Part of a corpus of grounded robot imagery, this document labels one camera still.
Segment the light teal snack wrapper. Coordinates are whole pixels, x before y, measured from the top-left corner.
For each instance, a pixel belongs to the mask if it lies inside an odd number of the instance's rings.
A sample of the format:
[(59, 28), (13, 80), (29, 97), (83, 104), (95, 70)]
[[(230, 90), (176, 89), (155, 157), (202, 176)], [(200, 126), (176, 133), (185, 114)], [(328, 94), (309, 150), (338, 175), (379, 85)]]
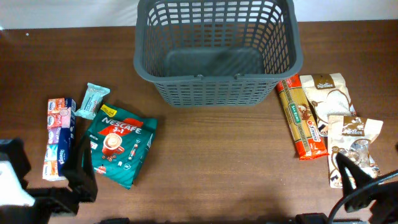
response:
[(87, 89), (81, 107), (76, 111), (76, 116), (93, 120), (97, 114), (103, 98), (110, 93), (110, 89), (87, 83)]

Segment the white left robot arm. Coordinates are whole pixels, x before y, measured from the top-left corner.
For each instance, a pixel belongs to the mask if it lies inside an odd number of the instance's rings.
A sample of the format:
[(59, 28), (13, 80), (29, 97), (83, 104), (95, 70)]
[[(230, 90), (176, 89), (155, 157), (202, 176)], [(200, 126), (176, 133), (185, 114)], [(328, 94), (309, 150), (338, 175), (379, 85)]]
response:
[(98, 187), (90, 140), (84, 136), (62, 167), (68, 187), (29, 189), (31, 165), (19, 138), (1, 140), (1, 223), (48, 223), (52, 216), (75, 216), (81, 203), (93, 203)]

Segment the green Nescafe coffee bag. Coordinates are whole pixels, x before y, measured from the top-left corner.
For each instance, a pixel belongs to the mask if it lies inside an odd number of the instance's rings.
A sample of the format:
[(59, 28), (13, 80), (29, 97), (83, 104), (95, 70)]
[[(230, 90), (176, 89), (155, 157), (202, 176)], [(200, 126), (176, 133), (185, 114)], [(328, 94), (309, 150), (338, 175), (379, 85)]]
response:
[(103, 104), (85, 132), (95, 172), (130, 189), (155, 138), (158, 121)]

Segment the Kleenex tissue pack box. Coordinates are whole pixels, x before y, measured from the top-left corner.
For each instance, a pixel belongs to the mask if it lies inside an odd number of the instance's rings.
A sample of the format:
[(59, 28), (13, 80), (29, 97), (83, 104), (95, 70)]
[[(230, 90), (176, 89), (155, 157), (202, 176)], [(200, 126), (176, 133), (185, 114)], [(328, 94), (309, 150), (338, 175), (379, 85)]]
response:
[(42, 173), (44, 180), (65, 180), (62, 167), (68, 160), (75, 142), (75, 110), (76, 103), (73, 98), (48, 100), (48, 141)]

